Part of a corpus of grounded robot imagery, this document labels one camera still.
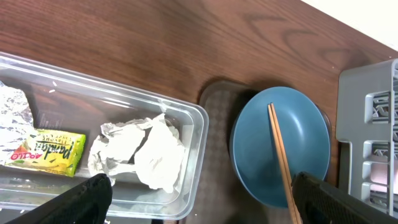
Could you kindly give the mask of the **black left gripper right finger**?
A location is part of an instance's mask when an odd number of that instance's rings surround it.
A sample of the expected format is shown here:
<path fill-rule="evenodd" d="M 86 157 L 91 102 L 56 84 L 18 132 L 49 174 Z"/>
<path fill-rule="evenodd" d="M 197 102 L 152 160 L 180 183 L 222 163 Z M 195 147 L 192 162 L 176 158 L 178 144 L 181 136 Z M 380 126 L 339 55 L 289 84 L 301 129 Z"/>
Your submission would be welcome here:
<path fill-rule="evenodd" d="M 300 172 L 293 178 L 292 193 L 303 224 L 397 224 L 397 219 Z"/>

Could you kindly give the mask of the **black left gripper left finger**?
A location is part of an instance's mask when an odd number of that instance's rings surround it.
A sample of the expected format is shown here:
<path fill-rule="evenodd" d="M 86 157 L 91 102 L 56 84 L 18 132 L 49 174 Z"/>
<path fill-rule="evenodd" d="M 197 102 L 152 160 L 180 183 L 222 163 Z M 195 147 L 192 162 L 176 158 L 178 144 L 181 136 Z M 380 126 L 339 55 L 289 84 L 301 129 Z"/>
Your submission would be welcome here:
<path fill-rule="evenodd" d="M 103 224 L 113 190 L 106 174 L 97 174 L 7 224 Z"/>

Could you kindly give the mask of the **white napkin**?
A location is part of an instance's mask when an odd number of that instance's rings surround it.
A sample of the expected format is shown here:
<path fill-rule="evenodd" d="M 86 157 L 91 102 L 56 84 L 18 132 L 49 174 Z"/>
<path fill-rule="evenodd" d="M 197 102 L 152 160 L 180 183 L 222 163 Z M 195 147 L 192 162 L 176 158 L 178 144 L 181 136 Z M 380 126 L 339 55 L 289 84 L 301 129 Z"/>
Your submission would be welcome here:
<path fill-rule="evenodd" d="M 162 113 L 153 119 L 102 124 L 90 149 L 88 170 L 92 176 L 106 174 L 112 185 L 117 175 L 135 173 L 149 188 L 171 194 L 184 154 L 178 130 L 167 125 Z"/>

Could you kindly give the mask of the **silver yellow snack wrapper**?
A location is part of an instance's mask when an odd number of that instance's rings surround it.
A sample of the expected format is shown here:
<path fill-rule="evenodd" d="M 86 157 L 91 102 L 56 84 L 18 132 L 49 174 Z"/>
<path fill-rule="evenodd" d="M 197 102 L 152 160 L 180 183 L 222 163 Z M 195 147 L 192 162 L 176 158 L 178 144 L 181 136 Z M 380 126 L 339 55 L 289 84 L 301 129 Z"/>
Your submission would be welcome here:
<path fill-rule="evenodd" d="M 35 129 L 25 93 L 1 83 L 1 165 L 73 177 L 86 136 Z"/>

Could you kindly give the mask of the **pink cup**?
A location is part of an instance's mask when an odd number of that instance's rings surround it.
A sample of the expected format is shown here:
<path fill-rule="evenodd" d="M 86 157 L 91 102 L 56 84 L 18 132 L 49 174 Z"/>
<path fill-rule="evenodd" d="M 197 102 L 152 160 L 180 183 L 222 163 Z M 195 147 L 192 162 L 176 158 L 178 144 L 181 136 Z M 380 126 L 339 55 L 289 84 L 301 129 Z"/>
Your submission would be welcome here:
<path fill-rule="evenodd" d="M 371 184 L 371 190 L 376 192 L 387 192 L 387 165 L 373 163 L 371 165 L 370 179 L 373 182 Z"/>

